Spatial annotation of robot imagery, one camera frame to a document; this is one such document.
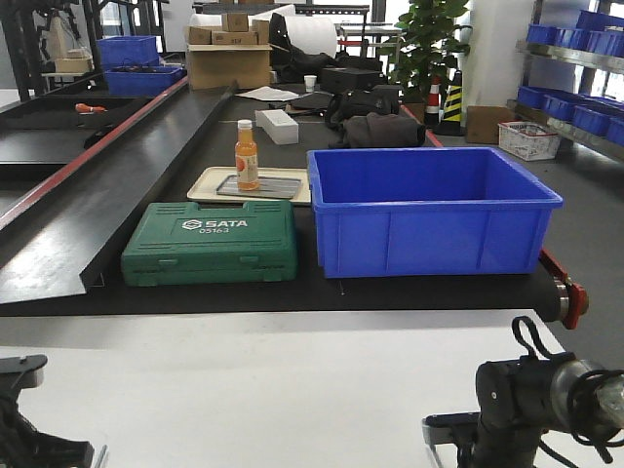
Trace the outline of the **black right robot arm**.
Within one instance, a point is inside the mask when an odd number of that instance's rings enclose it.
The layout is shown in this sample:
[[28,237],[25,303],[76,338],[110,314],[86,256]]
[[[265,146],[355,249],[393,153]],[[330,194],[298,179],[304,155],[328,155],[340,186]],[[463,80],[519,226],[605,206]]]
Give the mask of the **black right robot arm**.
[[426,416],[425,444],[455,446],[460,467],[531,467],[540,450],[569,467],[571,461],[542,439],[556,431],[611,463],[610,450],[623,445],[622,370],[550,352],[527,316],[514,318],[511,329],[526,353],[481,364],[478,411]]

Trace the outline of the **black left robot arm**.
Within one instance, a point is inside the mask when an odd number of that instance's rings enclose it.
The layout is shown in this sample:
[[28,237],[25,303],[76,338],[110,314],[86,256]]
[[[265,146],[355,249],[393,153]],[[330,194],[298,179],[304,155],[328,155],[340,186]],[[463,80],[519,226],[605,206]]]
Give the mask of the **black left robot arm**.
[[39,386],[48,358],[42,354],[1,360],[1,465],[3,467],[102,467],[108,447],[95,453],[87,441],[39,431],[20,413],[19,395]]

